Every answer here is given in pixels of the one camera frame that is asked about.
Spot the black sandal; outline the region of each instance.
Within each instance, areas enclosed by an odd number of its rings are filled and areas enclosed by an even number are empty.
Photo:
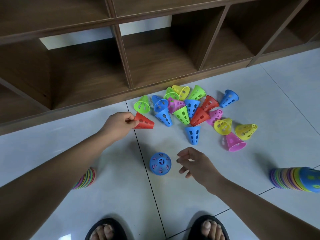
[[[224,235],[224,238],[226,240],[229,240],[229,236],[228,233],[226,231],[226,229],[224,228],[224,226],[222,225],[222,223],[215,218],[214,216],[210,216],[210,215],[204,215],[204,216],[200,216],[192,225],[189,236],[188,236],[188,240],[208,240],[209,238],[205,237],[202,233],[201,233],[201,226],[202,223],[204,221],[214,221],[217,224],[219,224],[221,226],[221,230],[222,233]]]
[[[114,218],[105,218],[105,219],[98,221],[96,224],[94,224],[91,227],[91,229],[87,233],[84,240],[89,240],[90,236],[94,232],[94,230],[98,226],[103,226],[105,224],[110,225],[113,229],[114,236],[113,236],[112,240],[128,240],[126,233],[125,233],[125,230],[122,228],[121,224],[119,222],[117,222]]]

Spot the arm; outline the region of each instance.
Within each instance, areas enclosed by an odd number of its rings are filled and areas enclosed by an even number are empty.
[[[320,230],[223,177],[209,158],[189,147],[177,162],[206,189],[226,203],[260,240],[320,239]]]
[[[139,122],[129,112],[108,118],[99,132],[0,188],[2,239],[30,239],[104,149]]]

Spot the pink cone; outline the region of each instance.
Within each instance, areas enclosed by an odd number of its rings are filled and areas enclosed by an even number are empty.
[[[182,107],[186,106],[186,104],[183,101],[175,100],[172,97],[168,98],[168,101],[169,101],[168,109],[169,109],[169,113],[171,114],[176,112],[178,109],[181,109]]]
[[[209,112],[210,119],[206,120],[206,122],[209,125],[213,126],[214,122],[221,119],[222,115],[223,115],[223,111],[221,109],[210,111]]]
[[[228,143],[229,152],[236,152],[244,148],[247,143],[239,139],[234,133],[226,135],[226,142]]]

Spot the foot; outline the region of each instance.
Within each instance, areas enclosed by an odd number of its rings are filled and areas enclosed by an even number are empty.
[[[90,240],[111,240],[113,238],[113,229],[110,225],[105,224],[98,226],[91,234]]]
[[[215,221],[204,221],[201,226],[201,233],[210,240],[225,240],[221,226]]]

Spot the white wall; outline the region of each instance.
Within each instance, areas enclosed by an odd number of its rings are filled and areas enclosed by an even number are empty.
[[[149,30],[170,27],[171,19],[172,16],[170,15],[120,24],[119,26],[122,35],[130,35]],[[82,44],[96,40],[108,39],[111,37],[111,29],[109,27],[103,27],[49,36],[45,38],[40,38],[40,40],[48,50],[51,50],[75,44]]]

